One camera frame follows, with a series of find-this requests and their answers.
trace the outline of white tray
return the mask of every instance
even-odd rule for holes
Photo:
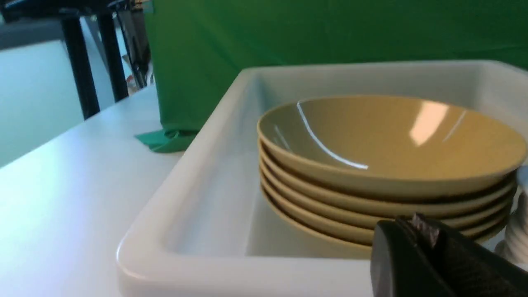
[[[121,242],[122,294],[372,296],[369,261],[313,258],[259,191],[259,116],[279,104],[345,94],[453,103],[496,117],[528,138],[528,76],[498,62],[245,70]],[[499,239],[486,246],[493,248]]]

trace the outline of green cloth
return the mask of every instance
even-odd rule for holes
[[[237,74],[270,65],[492,59],[528,68],[526,0],[155,0],[146,14],[163,131],[187,148]]]

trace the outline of white table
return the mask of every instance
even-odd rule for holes
[[[119,241],[182,155],[134,138],[160,127],[150,87],[0,170],[1,296],[120,296]]]

